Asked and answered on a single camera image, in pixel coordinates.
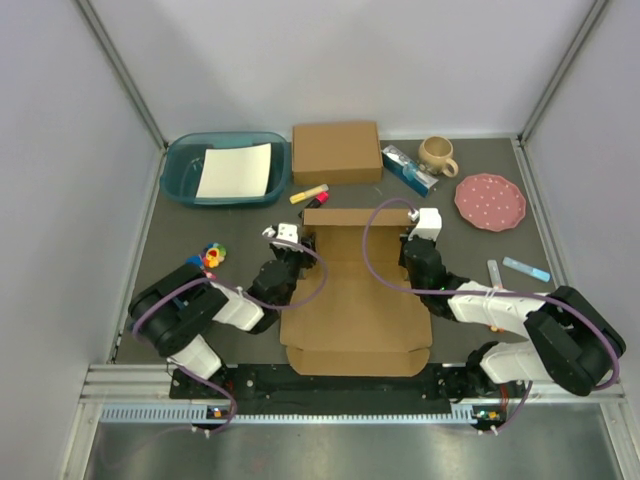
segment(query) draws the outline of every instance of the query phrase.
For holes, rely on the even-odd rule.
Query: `gray table surface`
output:
[[[394,140],[392,143],[411,157],[417,156],[419,141]],[[327,206],[333,208],[373,208],[392,197],[411,199],[417,206],[437,207],[443,219],[438,249],[452,272],[490,285],[487,260],[509,256],[549,271],[542,242],[530,207],[527,215],[513,230],[492,233],[479,230],[465,221],[453,202],[455,187],[466,176],[477,173],[502,175],[515,183],[526,195],[524,184],[509,139],[454,140],[454,157],[460,174],[439,182],[422,198],[385,171],[382,182],[373,185],[331,186]],[[215,270],[222,279],[248,287],[260,266],[272,259],[260,233],[278,222],[297,222],[304,204],[291,205],[288,198],[301,191],[289,185],[277,204],[268,208],[188,208],[158,195],[135,285],[139,292],[210,242],[223,244],[228,251],[225,262]],[[545,284],[521,273],[500,268],[505,288],[529,292],[545,292]],[[513,341],[517,336],[494,334],[486,326],[460,324],[432,317],[433,346],[430,362],[464,362],[468,354],[491,340]],[[249,335],[233,327],[214,324],[205,338],[226,363],[288,363],[279,341],[276,324],[261,335]],[[163,363],[155,351],[137,343],[125,331],[117,363]]]

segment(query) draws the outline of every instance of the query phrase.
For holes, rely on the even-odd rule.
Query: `white cable tray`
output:
[[[223,423],[207,418],[207,405],[106,404],[103,423]],[[476,423],[471,405],[451,405],[451,413],[416,415],[237,415],[242,424],[422,425]]]

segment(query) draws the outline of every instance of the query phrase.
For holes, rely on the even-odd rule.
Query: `flattened cardboard box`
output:
[[[382,180],[376,122],[337,122],[293,127],[296,185],[348,185]]]
[[[409,377],[429,359],[431,317],[415,295],[385,287],[367,270],[362,233],[372,210],[305,210],[305,230],[316,233],[326,260],[324,290],[303,307],[282,312],[280,341],[302,375]],[[380,212],[369,236],[369,258],[383,278],[397,285],[399,234],[410,225],[406,210]],[[322,279],[316,265],[298,281],[292,303],[308,297]]]

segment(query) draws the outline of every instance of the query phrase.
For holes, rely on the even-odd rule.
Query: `mug handle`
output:
[[[453,158],[447,158],[445,160],[442,173],[447,177],[455,177],[458,174],[458,164]]]

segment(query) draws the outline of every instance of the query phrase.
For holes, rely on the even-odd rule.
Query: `polka dot plate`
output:
[[[522,192],[500,175],[481,173],[465,178],[454,199],[462,218],[492,232],[515,228],[527,211]]]

